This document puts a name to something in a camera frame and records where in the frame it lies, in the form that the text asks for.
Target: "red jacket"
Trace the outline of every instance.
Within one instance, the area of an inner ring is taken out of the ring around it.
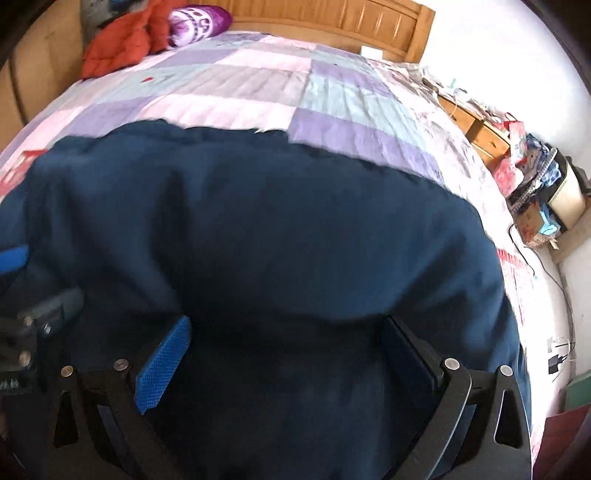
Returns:
[[[148,53],[168,46],[168,17],[186,0],[150,0],[141,12],[123,15],[102,30],[84,53],[82,79],[102,77],[137,65]]]

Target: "blue foam pad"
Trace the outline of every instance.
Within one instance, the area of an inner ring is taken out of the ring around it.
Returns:
[[[158,405],[190,342],[191,320],[183,316],[160,342],[135,380],[134,400],[142,415]]]
[[[11,248],[10,250],[0,252],[0,275],[10,273],[24,267],[28,258],[28,245],[21,245],[20,247]]]

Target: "metal bolt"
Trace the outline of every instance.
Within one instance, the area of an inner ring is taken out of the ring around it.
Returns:
[[[28,367],[31,363],[31,352],[23,350],[18,356],[18,365],[21,367]]]
[[[449,370],[457,370],[460,368],[460,362],[458,362],[455,358],[446,358],[443,362]]]
[[[509,365],[501,365],[501,373],[506,377],[513,375],[513,369]]]
[[[113,364],[113,368],[118,372],[122,372],[127,367],[129,367],[129,362],[125,358],[119,358],[119,360]]]
[[[69,377],[72,373],[74,373],[74,367],[71,365],[66,365],[64,368],[61,369],[62,377]]]

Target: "bed sheet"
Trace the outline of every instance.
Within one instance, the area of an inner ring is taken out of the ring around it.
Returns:
[[[547,375],[539,362],[529,361],[530,352],[543,356],[545,345],[532,340],[535,326],[527,322],[535,303],[532,279],[507,234],[512,218],[494,179],[418,73],[415,66],[318,44],[226,32],[77,82],[0,154],[0,178],[18,169],[25,150],[49,148],[66,135],[99,137],[129,122],[164,118],[183,127],[281,129],[293,142],[406,170],[448,188],[474,205],[499,251],[528,355],[535,453],[545,420],[535,392]]]

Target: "purple pillow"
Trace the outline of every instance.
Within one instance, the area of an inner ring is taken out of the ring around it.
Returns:
[[[172,47],[184,47],[204,38],[225,32],[232,25],[232,15],[217,5],[187,5],[175,8],[168,18]]]

